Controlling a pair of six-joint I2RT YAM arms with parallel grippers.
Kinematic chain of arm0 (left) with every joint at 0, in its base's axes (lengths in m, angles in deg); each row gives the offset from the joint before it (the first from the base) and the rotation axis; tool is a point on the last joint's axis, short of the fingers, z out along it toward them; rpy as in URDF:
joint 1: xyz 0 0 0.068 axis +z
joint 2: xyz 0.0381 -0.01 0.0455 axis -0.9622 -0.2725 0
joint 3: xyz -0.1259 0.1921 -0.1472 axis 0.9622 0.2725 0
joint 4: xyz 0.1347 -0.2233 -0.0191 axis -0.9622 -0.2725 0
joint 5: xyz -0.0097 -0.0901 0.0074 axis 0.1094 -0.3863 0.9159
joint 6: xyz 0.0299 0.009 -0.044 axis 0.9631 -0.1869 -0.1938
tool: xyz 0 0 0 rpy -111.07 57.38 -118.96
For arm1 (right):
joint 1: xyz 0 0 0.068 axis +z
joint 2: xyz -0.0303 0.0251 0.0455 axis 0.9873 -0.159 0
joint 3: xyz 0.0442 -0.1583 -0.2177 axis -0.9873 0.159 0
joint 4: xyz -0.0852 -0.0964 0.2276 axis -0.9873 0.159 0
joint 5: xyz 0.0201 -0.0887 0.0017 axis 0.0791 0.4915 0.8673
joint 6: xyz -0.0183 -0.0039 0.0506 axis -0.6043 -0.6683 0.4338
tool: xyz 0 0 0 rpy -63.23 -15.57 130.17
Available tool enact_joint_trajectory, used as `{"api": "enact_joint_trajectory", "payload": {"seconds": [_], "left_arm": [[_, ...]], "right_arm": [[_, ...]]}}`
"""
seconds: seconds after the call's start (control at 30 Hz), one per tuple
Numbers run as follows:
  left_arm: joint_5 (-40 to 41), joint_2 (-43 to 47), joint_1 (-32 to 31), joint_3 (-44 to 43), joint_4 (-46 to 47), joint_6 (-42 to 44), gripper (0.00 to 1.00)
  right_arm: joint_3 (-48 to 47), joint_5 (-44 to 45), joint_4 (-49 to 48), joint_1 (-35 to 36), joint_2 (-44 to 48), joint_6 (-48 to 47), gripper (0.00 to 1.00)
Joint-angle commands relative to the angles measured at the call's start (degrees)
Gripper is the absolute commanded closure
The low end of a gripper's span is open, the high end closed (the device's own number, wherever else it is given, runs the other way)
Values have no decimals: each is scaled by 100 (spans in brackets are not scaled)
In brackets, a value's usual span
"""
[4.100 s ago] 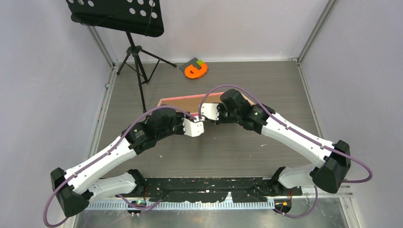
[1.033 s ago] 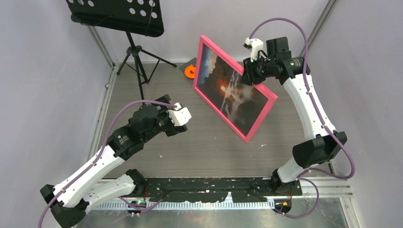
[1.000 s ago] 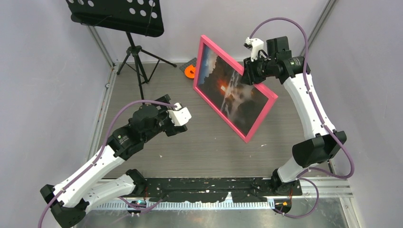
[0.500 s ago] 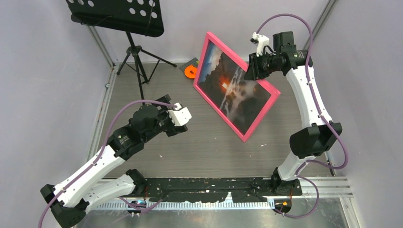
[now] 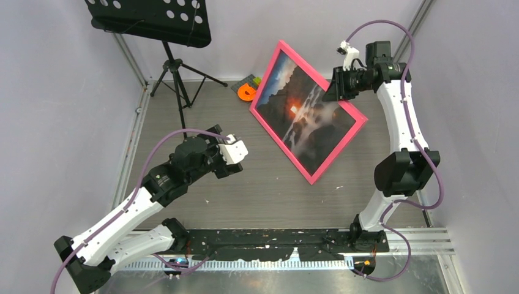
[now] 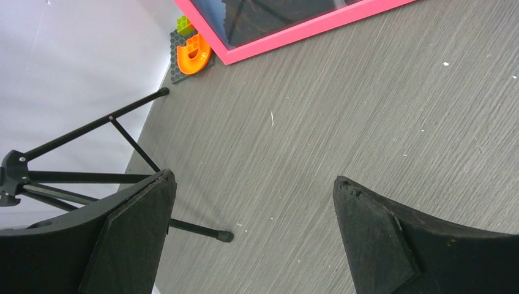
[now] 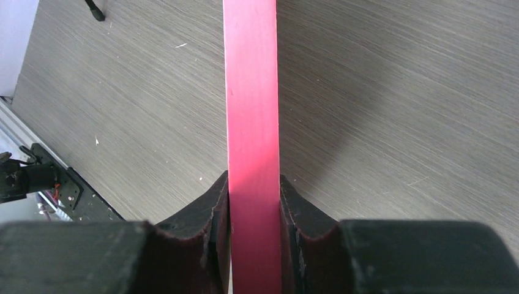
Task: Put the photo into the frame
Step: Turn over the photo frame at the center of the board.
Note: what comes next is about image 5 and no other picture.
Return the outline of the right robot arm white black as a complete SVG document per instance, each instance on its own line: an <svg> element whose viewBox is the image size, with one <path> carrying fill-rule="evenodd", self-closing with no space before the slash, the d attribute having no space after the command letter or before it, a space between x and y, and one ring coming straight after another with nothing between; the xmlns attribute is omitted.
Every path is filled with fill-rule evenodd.
<svg viewBox="0 0 519 294"><path fill-rule="evenodd" d="M346 234L347 246L366 251L383 241L386 220L408 197L423 189L440 163L421 133L411 97L407 64L394 62L389 41L366 46L366 58L347 41L337 51L343 65L332 72L325 101L349 101L363 91L373 91L384 112L389 130L390 152L374 170L376 190L366 208L357 214Z"/></svg>

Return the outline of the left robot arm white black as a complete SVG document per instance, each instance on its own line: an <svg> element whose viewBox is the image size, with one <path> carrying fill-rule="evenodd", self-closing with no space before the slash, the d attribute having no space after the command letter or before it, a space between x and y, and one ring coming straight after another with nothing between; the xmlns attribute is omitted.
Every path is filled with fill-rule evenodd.
<svg viewBox="0 0 519 294"><path fill-rule="evenodd" d="M187 137L166 162L144 168L132 193L103 219L75 236L54 242L62 264L51 284L67 271L80 293L93 293L123 266L149 254L170 250L179 254L187 248L188 233L168 220L143 237L126 236L143 221L185 195L190 185L208 173L225 178L242 171L248 155L245 143L234 135L202 131Z"/></svg>

